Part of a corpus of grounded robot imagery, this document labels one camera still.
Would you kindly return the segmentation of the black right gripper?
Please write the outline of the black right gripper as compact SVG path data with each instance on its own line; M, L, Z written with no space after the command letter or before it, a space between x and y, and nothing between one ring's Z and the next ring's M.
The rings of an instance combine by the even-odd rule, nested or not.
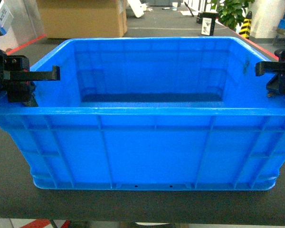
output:
M261 61L256 63L256 76L262 76L265 73L274 74L266 85L268 96L285 95L285 51L280 53L278 62Z

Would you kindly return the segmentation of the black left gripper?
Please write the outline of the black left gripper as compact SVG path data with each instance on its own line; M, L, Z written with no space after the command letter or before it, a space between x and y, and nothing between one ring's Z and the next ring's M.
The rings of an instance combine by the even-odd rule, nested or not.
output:
M29 71L29 59L23 55L8 56L0 50L0 92L6 91L8 101L22 102L26 107L38 107L35 99L36 85L33 81L59 81L60 67L52 71Z

